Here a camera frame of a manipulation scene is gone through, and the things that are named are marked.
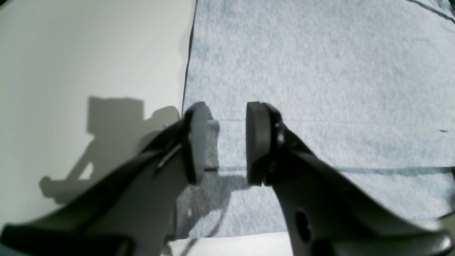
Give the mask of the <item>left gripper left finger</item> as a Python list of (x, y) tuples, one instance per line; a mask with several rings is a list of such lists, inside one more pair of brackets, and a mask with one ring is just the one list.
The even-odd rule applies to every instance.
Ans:
[(175, 203), (199, 185), (209, 108), (189, 107), (138, 156), (68, 205), (22, 225), (5, 225), (2, 245), (32, 256), (159, 256)]

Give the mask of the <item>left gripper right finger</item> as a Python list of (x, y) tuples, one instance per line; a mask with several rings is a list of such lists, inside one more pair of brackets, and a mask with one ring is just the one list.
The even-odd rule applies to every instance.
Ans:
[(448, 230), (430, 231), (393, 214), (320, 160), (268, 103), (246, 105), (249, 185), (270, 186), (295, 256), (446, 256)]

